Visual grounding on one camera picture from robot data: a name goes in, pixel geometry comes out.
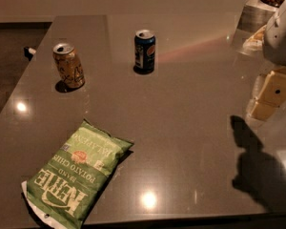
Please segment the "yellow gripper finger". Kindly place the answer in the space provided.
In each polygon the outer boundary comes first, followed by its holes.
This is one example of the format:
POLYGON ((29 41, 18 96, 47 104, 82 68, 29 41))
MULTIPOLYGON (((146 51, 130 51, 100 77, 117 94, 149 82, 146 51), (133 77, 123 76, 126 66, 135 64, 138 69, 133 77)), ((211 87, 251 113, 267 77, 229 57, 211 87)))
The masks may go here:
POLYGON ((266 121, 286 101, 286 70, 271 70, 255 81, 249 116, 266 121))
POLYGON ((243 48, 250 51, 261 51, 265 29, 266 26, 262 26, 260 29, 258 29, 243 43, 243 48))

